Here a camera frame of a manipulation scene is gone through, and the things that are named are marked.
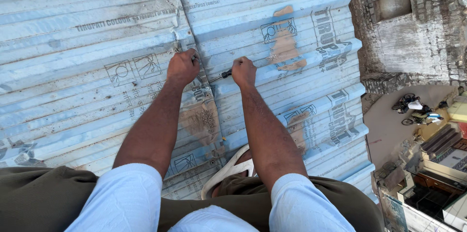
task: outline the olive green pants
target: olive green pants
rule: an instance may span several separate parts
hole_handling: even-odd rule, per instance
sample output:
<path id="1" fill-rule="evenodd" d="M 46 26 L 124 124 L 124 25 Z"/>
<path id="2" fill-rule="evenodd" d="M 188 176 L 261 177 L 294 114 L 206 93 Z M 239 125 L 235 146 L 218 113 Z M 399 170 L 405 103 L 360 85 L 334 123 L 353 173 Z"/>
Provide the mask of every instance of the olive green pants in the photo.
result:
<path id="1" fill-rule="evenodd" d="M 90 171 L 68 167 L 0 168 L 0 224 L 3 232 L 62 232 L 78 217 L 96 185 Z M 356 232 L 382 232 L 377 206 L 354 186 L 328 178 L 310 180 L 351 223 Z M 259 231 L 269 231 L 271 199 L 258 177 L 232 175 L 208 200 L 162 198 L 158 231 L 167 231 L 188 213 L 220 206 Z"/>

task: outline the corrugated metal roof sheet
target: corrugated metal roof sheet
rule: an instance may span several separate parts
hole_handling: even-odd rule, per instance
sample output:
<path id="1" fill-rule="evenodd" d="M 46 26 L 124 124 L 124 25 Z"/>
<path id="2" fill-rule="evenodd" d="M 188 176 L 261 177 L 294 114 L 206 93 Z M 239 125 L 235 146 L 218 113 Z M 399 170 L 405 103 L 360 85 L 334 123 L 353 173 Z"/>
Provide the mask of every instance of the corrugated metal roof sheet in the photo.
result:
<path id="1" fill-rule="evenodd" d="M 108 171 L 173 52 L 197 46 L 204 69 L 185 89 L 181 118 L 208 112 L 216 123 L 180 120 L 164 197 L 198 198 L 248 142 L 238 87 L 207 83 L 247 56 L 309 174 L 376 200 L 349 1 L 1 0 L 0 164 Z"/>

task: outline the screwdriver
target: screwdriver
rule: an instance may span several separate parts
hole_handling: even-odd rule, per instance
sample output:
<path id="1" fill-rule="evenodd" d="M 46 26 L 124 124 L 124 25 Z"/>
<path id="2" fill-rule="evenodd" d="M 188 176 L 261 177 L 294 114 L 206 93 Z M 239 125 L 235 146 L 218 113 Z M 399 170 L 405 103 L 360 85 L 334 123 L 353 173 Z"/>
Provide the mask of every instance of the screwdriver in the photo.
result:
<path id="1" fill-rule="evenodd" d="M 210 81 L 208 81 L 208 82 L 211 83 L 211 82 L 213 82 L 213 81 L 215 81 L 215 80 L 218 80 L 218 79 L 221 79 L 221 78 L 224 78 L 224 79 L 225 79 L 225 78 L 227 78 L 228 76 L 231 76 L 231 75 L 232 75 L 232 69 L 230 69 L 230 70 L 228 70 L 228 71 L 222 73 L 219 77 L 217 77 L 217 78 L 215 78 L 215 79 L 212 79 L 212 80 L 210 80 Z"/>

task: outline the stone wall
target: stone wall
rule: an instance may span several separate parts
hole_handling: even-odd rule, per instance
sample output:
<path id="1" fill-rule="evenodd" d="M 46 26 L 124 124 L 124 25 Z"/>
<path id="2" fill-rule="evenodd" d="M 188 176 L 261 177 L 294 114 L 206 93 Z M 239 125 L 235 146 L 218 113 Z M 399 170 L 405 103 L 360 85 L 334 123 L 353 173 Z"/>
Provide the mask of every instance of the stone wall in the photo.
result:
<path id="1" fill-rule="evenodd" d="M 411 0 L 412 13 L 377 22 L 376 0 L 352 0 L 360 72 L 368 92 L 406 85 L 465 85 L 467 0 Z M 404 74 L 404 80 L 394 78 Z"/>

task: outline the screwdriver handle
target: screwdriver handle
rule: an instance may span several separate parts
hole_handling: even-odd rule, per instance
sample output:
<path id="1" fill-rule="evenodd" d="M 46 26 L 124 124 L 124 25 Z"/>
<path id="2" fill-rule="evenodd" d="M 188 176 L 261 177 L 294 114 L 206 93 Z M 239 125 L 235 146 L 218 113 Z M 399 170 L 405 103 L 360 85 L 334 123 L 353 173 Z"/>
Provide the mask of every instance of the screwdriver handle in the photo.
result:
<path id="1" fill-rule="evenodd" d="M 224 79 L 227 78 L 228 76 L 231 76 L 231 75 L 232 75 L 232 69 L 222 73 L 222 77 Z"/>

